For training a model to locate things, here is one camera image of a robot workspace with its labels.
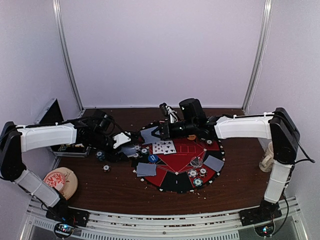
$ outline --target white mug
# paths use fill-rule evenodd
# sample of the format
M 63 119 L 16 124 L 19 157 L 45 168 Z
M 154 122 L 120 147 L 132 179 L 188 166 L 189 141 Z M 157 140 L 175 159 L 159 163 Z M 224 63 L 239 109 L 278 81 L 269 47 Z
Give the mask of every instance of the white mug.
M 269 173 L 272 170 L 274 165 L 274 147 L 272 145 L 272 141 L 269 142 L 267 149 L 265 150 L 265 154 L 261 162 L 259 162 L 259 168 L 261 171 L 265 173 Z

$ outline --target white wall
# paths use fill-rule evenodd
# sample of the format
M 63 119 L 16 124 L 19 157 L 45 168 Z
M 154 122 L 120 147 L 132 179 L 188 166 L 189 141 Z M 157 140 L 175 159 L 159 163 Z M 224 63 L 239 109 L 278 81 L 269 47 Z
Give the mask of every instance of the white wall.
M 79 113 L 63 63 L 51 0 L 0 0 L 0 128 L 7 121 L 32 124 L 54 97 L 63 116 Z M 54 156 L 46 149 L 22 155 L 44 177 Z M 0 181 L 1 239 L 17 239 L 29 197 L 11 182 Z
M 287 189 L 296 196 L 312 239 L 320 220 L 320 1 L 277 0 L 262 71 L 249 112 L 284 107 L 316 164 L 299 163 Z
M 63 0 L 85 107 L 241 107 L 264 0 Z

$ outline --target wooden table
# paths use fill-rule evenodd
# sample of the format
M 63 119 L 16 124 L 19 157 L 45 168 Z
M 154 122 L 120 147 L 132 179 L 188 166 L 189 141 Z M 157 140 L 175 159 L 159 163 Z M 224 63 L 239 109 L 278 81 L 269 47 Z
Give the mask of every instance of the wooden table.
M 85 116 L 93 113 L 88 109 Z M 137 131 L 150 122 L 163 119 L 158 108 L 104 109 L 127 131 Z M 205 109 L 207 116 L 243 115 L 240 109 Z M 103 172 L 94 150 L 88 158 L 63 157 L 59 167 L 67 167 L 78 177 L 78 189 L 69 200 L 72 207 L 119 214 L 176 215 L 212 213 L 260 204 L 269 179 L 258 163 L 263 149 L 255 138 L 222 141 L 225 166 L 209 186 L 190 193 L 160 192 L 140 181 L 130 162 L 108 163 Z

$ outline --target red marking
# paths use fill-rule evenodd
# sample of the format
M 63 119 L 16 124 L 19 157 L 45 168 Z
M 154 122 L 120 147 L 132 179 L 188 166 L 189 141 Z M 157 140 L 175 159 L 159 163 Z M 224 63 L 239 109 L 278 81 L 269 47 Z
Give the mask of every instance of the red marking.
M 164 169 L 166 171 L 172 172 L 172 173 L 176 173 L 170 166 L 168 165 L 157 165 L 157 167 Z
M 159 167 L 157 167 L 155 170 L 156 170 L 156 176 L 145 176 L 144 178 L 148 180 L 150 183 L 153 183 L 154 185 L 160 187 L 163 180 L 165 179 L 167 171 Z
M 194 169 L 195 167 L 194 166 L 185 166 L 184 168 L 182 168 L 179 173 L 184 173 L 184 172 L 187 172 L 187 171 L 190 171 L 192 169 Z
M 159 154 L 158 157 L 166 163 L 171 172 L 179 172 L 186 167 L 194 156 L 199 156 L 203 153 L 204 148 L 201 145 L 196 144 L 194 141 L 187 138 L 178 138 L 173 140 L 176 153 L 173 154 Z
M 212 145 L 207 145 L 205 142 L 199 141 L 197 138 L 195 141 L 187 138 L 178 138 L 174 139 L 173 143 L 176 153 L 168 155 L 158 154 L 157 156 L 164 164 L 157 165 L 156 176 L 144 177 L 147 181 L 160 187 L 167 172 L 178 172 L 181 174 L 194 169 L 198 172 L 196 178 L 200 178 L 203 184 L 206 184 L 216 174 L 214 170 L 206 167 L 205 165 L 202 165 L 202 167 L 198 168 L 190 166 L 191 160 L 195 157 L 199 157 L 200 161 L 204 160 L 204 156 L 206 154 L 204 149 L 207 149 L 208 151 L 220 151 L 220 147 L 216 141 L 213 141 Z M 149 144 L 148 146 L 150 154 L 153 154 L 152 144 Z M 200 177 L 200 168 L 205 168 L 207 170 L 205 177 Z M 194 179 L 194 177 L 189 177 L 192 186 L 195 188 L 196 186 L 194 185 Z

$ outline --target metal frame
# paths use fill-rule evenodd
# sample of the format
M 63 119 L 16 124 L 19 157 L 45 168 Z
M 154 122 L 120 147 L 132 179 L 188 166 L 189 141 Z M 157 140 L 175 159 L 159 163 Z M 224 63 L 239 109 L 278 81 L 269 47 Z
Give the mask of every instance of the metal frame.
M 80 99 L 79 90 L 77 88 L 74 72 L 73 72 L 72 66 L 71 66 L 70 56 L 69 56 L 69 52 L 68 52 L 68 48 L 67 48 L 65 30 L 64 30 L 64 25 L 63 25 L 63 21 L 62 21 L 60 0 L 52 0 L 52 3 L 53 3 L 54 17 L 55 17 L 56 25 L 58 28 L 59 37 L 60 37 L 60 43 L 61 43 L 63 60 L 64 60 L 66 72 L 67 72 L 67 75 L 68 75 L 68 78 L 70 81 L 72 93 L 73 93 L 75 100 L 76 100 L 77 107 L 78 107 L 79 111 L 81 112 L 84 109 L 84 107 L 83 107 L 81 99 Z
M 261 60 L 267 43 L 272 6 L 273 0 L 265 0 L 258 48 L 255 55 L 249 86 L 242 105 L 242 110 L 244 111 L 244 113 L 247 113 L 249 111 L 250 101 L 252 100 L 253 94 L 255 93 L 255 86 L 257 84 L 260 73 Z
M 289 216 L 295 220 L 300 240 L 308 240 L 305 221 L 296 198 L 289 198 L 288 203 Z M 287 213 L 284 200 L 279 202 L 279 206 L 282 217 L 277 220 L 284 219 Z M 238 214 L 240 210 L 188 215 L 129 215 L 88 210 L 90 215 L 87 226 L 79 227 L 74 236 L 83 240 L 238 240 L 240 230 L 254 227 L 242 226 Z M 29 239 L 33 226 L 52 231 L 56 224 L 46 218 L 46 211 L 41 209 L 41 203 L 35 199 L 31 200 L 23 222 L 20 240 Z

